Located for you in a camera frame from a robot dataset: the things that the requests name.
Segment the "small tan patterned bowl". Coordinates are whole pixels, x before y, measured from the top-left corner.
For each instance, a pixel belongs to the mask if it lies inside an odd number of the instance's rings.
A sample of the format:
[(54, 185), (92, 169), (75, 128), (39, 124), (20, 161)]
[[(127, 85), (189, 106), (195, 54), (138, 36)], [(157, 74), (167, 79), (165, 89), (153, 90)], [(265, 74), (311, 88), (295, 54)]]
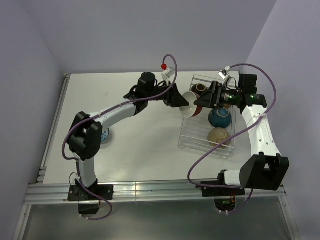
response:
[(202, 83), (197, 83), (191, 87), (191, 91), (194, 93), (195, 99), (197, 100), (208, 91), (208, 88)]

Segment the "white plain bowl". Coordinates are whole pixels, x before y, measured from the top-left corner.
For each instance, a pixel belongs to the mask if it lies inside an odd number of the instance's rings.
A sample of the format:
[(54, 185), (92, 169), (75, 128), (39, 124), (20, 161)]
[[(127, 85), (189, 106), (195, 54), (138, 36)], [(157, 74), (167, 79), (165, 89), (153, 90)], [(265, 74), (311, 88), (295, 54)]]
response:
[(189, 105), (180, 107), (179, 108), (180, 114), (187, 119), (193, 118), (199, 115), (203, 110), (203, 107), (195, 105), (195, 101), (198, 100), (200, 96), (197, 93), (192, 91), (187, 91), (182, 96), (184, 97), (185, 100), (187, 100)]

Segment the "large tan pink-outside bowl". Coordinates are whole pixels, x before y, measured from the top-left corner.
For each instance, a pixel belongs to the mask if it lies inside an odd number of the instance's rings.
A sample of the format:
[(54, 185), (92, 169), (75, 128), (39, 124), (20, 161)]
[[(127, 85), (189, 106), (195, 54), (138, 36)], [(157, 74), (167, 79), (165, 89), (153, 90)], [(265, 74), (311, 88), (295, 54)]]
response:
[(232, 105), (231, 104), (224, 104), (223, 107), (226, 109), (230, 109), (232, 107)]

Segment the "tan blue-outside bowl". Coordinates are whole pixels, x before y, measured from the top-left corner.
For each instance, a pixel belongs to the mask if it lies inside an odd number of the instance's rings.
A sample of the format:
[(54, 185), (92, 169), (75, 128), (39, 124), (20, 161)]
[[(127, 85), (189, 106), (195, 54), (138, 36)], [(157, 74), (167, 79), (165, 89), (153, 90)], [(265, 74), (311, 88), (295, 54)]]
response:
[(215, 128), (226, 129), (232, 123), (232, 114), (227, 108), (216, 108), (208, 114), (208, 121)]

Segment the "black glossy bowl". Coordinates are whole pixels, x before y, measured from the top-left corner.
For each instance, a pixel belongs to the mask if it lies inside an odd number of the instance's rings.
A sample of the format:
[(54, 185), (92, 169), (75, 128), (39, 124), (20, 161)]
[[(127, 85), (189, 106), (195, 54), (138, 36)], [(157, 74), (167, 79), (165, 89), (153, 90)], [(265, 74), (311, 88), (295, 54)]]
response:
[(225, 128), (216, 127), (208, 133), (207, 141), (212, 147), (215, 147), (229, 137), (230, 134)]

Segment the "blue white floral bowl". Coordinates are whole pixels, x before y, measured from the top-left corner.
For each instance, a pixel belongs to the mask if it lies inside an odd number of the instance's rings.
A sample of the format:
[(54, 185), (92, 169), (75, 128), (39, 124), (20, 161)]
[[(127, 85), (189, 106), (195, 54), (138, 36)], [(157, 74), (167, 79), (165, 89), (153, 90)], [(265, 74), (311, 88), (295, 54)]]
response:
[(108, 139), (110, 135), (110, 129), (106, 129), (106, 130), (103, 130), (102, 131), (102, 134), (101, 134), (101, 144), (104, 144), (106, 142), (106, 140)]

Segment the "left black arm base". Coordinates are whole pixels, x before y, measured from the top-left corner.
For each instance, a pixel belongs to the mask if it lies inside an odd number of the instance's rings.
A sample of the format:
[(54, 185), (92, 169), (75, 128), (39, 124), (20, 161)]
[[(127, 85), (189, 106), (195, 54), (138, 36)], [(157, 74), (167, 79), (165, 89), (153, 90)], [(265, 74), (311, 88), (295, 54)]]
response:
[(101, 198), (107, 201), (112, 200), (114, 185), (98, 184), (96, 180), (88, 190), (98, 197), (85, 191), (80, 182), (75, 179), (74, 184), (69, 187), (67, 200), (69, 202), (78, 202), (78, 213), (80, 215), (92, 216), (96, 215), (100, 210), (101, 202), (103, 201)]

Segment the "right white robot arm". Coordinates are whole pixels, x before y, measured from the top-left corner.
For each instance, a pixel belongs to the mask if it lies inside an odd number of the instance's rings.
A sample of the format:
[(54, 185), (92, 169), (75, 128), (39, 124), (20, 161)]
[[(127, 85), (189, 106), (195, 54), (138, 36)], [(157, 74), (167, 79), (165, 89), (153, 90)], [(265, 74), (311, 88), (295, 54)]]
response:
[(225, 89), (213, 81), (208, 90), (193, 104), (203, 108), (214, 108), (224, 104), (236, 106), (247, 128), (236, 133), (249, 134), (251, 154), (239, 170), (225, 170), (214, 184), (200, 184), (203, 188), (216, 188), (222, 195), (233, 189), (257, 189), (276, 191), (280, 187), (290, 166), (289, 159), (282, 156), (274, 141), (268, 121), (272, 106), (257, 93), (257, 75), (240, 74), (237, 89)]

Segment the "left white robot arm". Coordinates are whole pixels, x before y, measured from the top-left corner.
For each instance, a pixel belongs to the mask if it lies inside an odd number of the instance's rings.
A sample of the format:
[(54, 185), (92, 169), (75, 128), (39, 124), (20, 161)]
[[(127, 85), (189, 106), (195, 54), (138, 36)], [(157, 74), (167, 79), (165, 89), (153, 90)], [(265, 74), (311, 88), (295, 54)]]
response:
[(95, 174), (95, 155), (101, 148), (104, 129), (142, 112), (150, 101), (162, 101), (171, 108), (188, 107), (189, 102), (179, 93), (175, 81), (158, 82), (151, 72), (141, 74), (123, 100), (116, 106), (102, 111), (86, 114), (79, 112), (65, 137), (62, 149), (66, 147), (73, 153), (76, 161), (79, 194), (91, 200), (98, 193), (98, 179)]

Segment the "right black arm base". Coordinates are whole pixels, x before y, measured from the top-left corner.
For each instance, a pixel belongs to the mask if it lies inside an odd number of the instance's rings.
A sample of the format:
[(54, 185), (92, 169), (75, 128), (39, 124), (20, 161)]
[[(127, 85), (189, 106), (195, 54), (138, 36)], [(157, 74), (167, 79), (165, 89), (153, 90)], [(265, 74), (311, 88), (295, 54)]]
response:
[(244, 196), (243, 188), (201, 187), (204, 198), (213, 197), (216, 208), (220, 211), (233, 211), (236, 208), (236, 196)]

